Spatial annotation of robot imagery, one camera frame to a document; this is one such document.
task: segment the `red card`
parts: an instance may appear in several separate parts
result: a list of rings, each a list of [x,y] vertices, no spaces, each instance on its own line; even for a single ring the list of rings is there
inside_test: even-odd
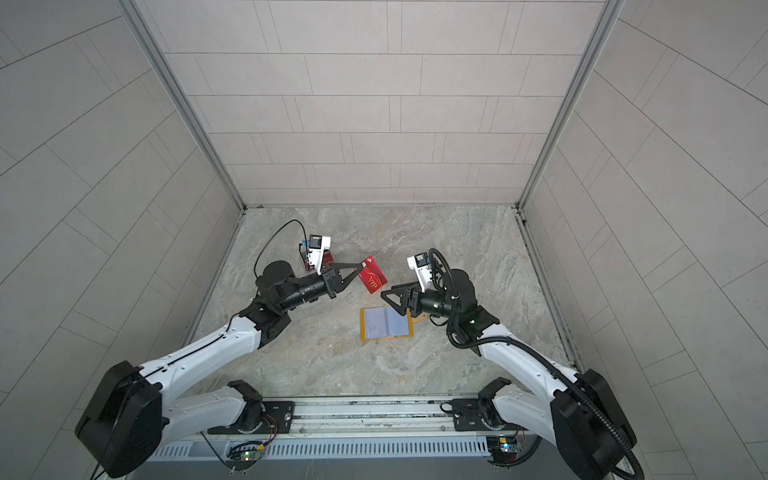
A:
[[[376,261],[373,257],[368,257],[362,261],[362,272],[360,272],[358,276],[370,293],[374,293],[383,285],[386,285],[384,273],[382,273],[382,269],[376,265]]]

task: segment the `marble floor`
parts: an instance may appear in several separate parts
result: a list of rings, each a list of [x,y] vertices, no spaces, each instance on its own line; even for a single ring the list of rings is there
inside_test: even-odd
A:
[[[194,338],[200,338],[247,306],[255,293],[253,262],[283,223],[301,220],[307,235],[331,236],[337,262],[373,256],[389,281],[415,281],[406,257],[440,250],[451,268],[465,270],[478,302],[525,342],[566,363],[528,252],[510,207],[260,208],[247,211],[233,249]],[[293,223],[267,247],[258,271],[287,260],[305,275],[297,252],[301,229]],[[337,298],[328,296],[290,313],[292,323],[269,345],[229,363],[192,388],[218,389],[244,379],[264,396],[477,393],[509,374],[469,350],[452,347],[445,328],[428,320],[411,338],[360,340],[359,311],[380,306],[357,279]]]

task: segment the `beige tile wall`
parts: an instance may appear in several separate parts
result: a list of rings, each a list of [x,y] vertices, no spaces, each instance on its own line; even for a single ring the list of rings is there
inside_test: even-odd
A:
[[[646,478],[768,474],[767,62],[765,2],[627,1],[525,211]]]
[[[138,4],[252,205],[516,202],[603,6]]]
[[[96,385],[178,348],[238,217],[112,0],[0,3],[0,478],[91,477]]]

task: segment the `metal corner post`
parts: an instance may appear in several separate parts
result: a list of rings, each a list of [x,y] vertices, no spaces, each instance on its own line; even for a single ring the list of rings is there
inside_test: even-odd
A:
[[[576,67],[576,73],[571,79],[571,83],[568,85],[568,89],[565,92],[563,103],[560,105],[558,114],[555,116],[554,122],[552,122],[552,126],[547,133],[544,145],[541,147],[538,159],[536,159],[536,163],[531,171],[531,176],[525,184],[520,201],[518,202],[518,209],[521,212],[525,210],[528,203],[531,201],[531,195],[536,187],[536,183],[538,182],[538,179],[541,178],[544,166],[554,151],[554,146],[557,144],[558,139],[562,134],[568,116],[574,110],[576,101],[578,100],[579,95],[581,95],[581,91],[584,90],[589,74],[592,72],[592,68],[598,60],[600,50],[603,48],[608,35],[611,33],[611,29],[616,23],[616,18],[618,18],[618,13],[623,3],[624,0],[607,0],[605,2],[600,17],[598,18],[598,22],[592,31],[592,36],[587,43],[587,47],[584,49],[584,54],[581,56],[581,60]]]
[[[203,155],[205,155],[205,158],[208,159],[211,166],[214,167],[216,175],[230,191],[230,195],[237,205],[237,208],[240,209],[240,212],[243,212],[245,210],[243,199],[240,198],[237,188],[232,183],[219,155],[216,153],[208,135],[205,133],[203,125],[200,123],[200,120],[197,118],[197,115],[187,100],[187,96],[181,91],[181,86],[179,86],[178,80],[174,77],[170,66],[165,60],[163,52],[157,46],[157,42],[149,31],[146,22],[144,22],[144,19],[141,17],[141,13],[135,4],[135,1],[115,0],[115,2],[118,6],[118,10],[120,10],[120,13],[123,15],[123,19],[127,23],[128,28],[131,30],[134,38],[136,38],[136,42],[139,44],[139,47],[141,47],[141,50],[146,55],[152,69],[160,79],[160,83],[163,85],[168,96],[176,106],[176,110],[179,112],[181,119],[187,125],[192,138],[200,147],[200,150],[203,152]]]

